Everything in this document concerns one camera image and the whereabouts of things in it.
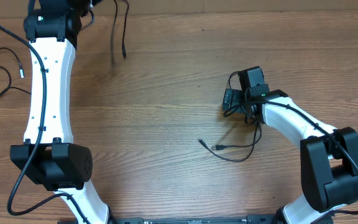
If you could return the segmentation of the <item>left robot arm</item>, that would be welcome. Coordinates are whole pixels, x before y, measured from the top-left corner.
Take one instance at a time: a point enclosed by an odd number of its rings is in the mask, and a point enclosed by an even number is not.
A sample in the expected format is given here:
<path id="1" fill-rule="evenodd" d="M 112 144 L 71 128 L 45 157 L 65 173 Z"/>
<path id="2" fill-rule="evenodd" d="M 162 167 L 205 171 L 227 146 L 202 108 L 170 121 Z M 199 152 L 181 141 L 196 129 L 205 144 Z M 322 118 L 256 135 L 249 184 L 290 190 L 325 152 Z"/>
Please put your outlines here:
<path id="1" fill-rule="evenodd" d="M 81 18 L 97 0 L 41 1 L 24 20 L 31 46 L 32 90 L 23 144 L 12 145 L 11 161 L 35 184 L 61 197 L 76 223 L 112 223 L 111 211 L 92 181 L 89 148 L 73 142 L 70 76 Z"/>

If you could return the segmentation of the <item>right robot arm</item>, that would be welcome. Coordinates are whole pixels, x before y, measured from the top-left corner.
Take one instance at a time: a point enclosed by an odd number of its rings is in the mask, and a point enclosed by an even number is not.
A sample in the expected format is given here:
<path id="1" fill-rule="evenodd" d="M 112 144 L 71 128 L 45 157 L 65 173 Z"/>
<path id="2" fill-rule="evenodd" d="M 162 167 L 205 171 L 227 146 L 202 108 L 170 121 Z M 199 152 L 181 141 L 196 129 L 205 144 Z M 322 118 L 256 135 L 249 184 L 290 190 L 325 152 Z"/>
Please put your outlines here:
<path id="1" fill-rule="evenodd" d="M 358 215 L 358 133 L 314 118 L 281 90 L 270 90 L 260 67 L 236 71 L 241 89 L 229 86 L 224 116 L 243 113 L 266 124 L 300 150 L 302 194 L 264 216 L 266 223 L 332 223 L 337 214 Z"/>

